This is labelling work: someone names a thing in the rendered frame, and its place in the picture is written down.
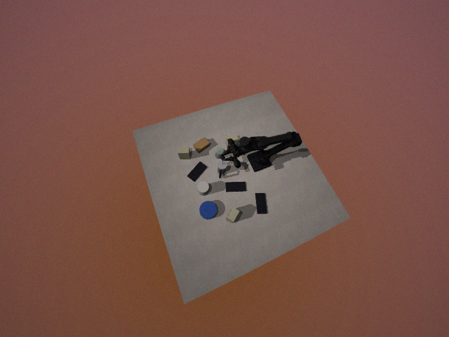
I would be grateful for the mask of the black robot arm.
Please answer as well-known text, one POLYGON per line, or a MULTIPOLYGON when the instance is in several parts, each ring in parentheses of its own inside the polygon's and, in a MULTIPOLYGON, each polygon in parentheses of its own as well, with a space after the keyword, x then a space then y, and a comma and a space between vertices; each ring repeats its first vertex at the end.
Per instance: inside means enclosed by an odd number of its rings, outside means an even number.
MULTIPOLYGON (((244 148, 246 153, 252 152, 253 150, 261 150, 258 152, 258 158, 256 159, 258 166, 264 166, 269 163, 269 159, 272 155, 286 149, 287 147, 295 147, 302 144, 302 139, 300 134, 292 131, 283 133, 281 135, 267 137, 267 136, 255 136, 255 137, 242 137, 240 139, 240 145, 244 148), (267 148, 269 145, 277 144, 279 145, 269 149, 263 150, 267 148)), ((234 154, 234 156, 238 156, 242 153, 240 151, 240 146, 235 144, 230 145, 230 152, 234 154)))

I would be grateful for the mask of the dark blue disc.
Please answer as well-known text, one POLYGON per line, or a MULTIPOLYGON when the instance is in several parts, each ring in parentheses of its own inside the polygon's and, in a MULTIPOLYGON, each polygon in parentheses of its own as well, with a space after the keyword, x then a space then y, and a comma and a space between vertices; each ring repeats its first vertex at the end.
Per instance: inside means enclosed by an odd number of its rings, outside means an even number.
POLYGON ((199 208, 202 218, 210 220, 215 217, 217 213, 216 205, 211 201, 205 201, 199 208))

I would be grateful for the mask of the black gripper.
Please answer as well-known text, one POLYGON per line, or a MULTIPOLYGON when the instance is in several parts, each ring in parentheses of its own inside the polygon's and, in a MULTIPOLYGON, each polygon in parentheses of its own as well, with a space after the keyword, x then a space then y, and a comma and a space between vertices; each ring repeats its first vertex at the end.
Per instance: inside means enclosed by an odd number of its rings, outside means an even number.
MULTIPOLYGON (((227 140, 228 141, 228 143, 230 144, 230 145, 233 145, 233 144, 235 144, 234 143, 234 141, 230 138, 230 139, 228 139, 227 140)), ((234 162, 234 166, 235 167, 237 167, 237 168, 240 168, 241 167, 241 163, 240 163, 240 161, 237 159, 237 157, 239 157, 239 156, 241 156, 241 155, 245 155, 246 154, 246 152, 245 152, 245 150, 244 150, 244 148, 241 146, 241 145, 239 145, 241 148, 240 148, 240 151, 242 150, 242 153, 240 154, 240 155, 238 155, 238 156, 230 156, 230 157, 228 157, 228 158, 226 158, 226 159, 223 159, 223 161, 233 161, 234 162)), ((230 152, 230 148, 229 148, 229 146, 228 146, 228 148, 227 148, 227 150, 221 155, 221 156, 225 156, 225 155, 227 155, 227 154, 230 154, 231 152, 230 152)))

